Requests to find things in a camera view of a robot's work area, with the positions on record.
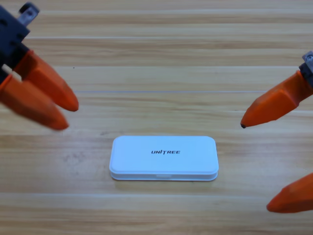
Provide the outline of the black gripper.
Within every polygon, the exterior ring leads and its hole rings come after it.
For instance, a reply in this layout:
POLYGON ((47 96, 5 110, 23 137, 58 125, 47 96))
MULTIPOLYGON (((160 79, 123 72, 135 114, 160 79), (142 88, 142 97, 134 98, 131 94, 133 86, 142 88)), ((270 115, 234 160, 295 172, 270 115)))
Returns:
POLYGON ((313 51, 308 51, 302 59, 305 63, 299 70, 250 105, 240 122, 243 128, 277 120, 313 95, 313 71, 307 65, 313 62, 313 51))
POLYGON ((26 81, 7 75, 0 83, 0 102, 31 121, 65 130, 68 122, 55 104, 75 112, 79 109, 78 99, 55 69, 23 44, 30 32, 27 26, 39 12, 32 2, 20 8, 18 18, 0 7, 0 65, 7 65, 26 81))

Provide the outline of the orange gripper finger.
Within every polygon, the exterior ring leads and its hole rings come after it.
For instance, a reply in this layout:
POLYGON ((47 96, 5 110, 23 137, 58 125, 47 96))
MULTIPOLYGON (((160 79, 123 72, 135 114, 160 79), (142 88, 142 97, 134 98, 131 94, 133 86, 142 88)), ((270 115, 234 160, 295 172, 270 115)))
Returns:
POLYGON ((269 212, 297 213, 313 210, 313 174, 287 185, 266 206, 269 212))

